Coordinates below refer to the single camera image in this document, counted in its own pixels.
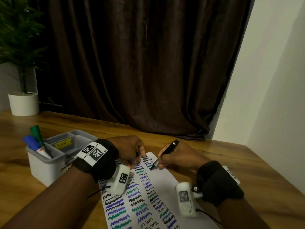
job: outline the wire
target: wire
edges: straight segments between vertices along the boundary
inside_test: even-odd
[[[221,225],[221,222],[219,222],[217,219],[215,219],[214,217],[212,217],[211,215],[209,215],[207,212],[200,210],[200,209],[196,209],[196,211],[200,211],[202,213],[204,213],[205,215],[209,216],[211,219],[213,219],[214,221],[218,222]]]
[[[100,188],[98,191],[96,191],[96,192],[94,192],[93,194],[89,195],[89,196],[87,197],[87,199],[90,198],[90,197],[92,197],[93,195],[97,194],[98,192],[103,191],[103,190],[106,189],[106,188],[110,188],[110,186],[105,186],[105,187],[103,187],[103,188]]]

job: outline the hand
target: hand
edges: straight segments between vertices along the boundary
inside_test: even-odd
[[[174,148],[171,154],[161,155],[169,145],[164,146],[158,154],[159,168],[161,169],[169,164],[177,164],[181,167],[197,170],[205,163],[211,161],[183,141],[179,141],[178,146]]]
[[[134,169],[135,163],[141,161],[139,156],[136,157],[136,150],[139,150],[141,156],[145,157],[146,153],[143,142],[137,136],[116,136],[107,140],[116,146],[119,151],[119,158],[130,169]]]

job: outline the brown curtain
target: brown curtain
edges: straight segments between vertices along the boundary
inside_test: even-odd
[[[47,0],[68,111],[197,135],[224,92],[249,0]]]

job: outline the plant trunk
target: plant trunk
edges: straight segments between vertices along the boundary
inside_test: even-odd
[[[19,74],[19,81],[20,81],[20,87],[21,92],[27,93],[27,84],[25,83],[25,69],[18,67],[18,74]]]

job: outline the white plant pot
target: white plant pot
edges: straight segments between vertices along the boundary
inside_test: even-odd
[[[37,115],[39,113],[39,102],[37,93],[30,92],[33,94],[31,96],[19,96],[14,95],[14,93],[20,92],[9,93],[12,115],[24,117]]]

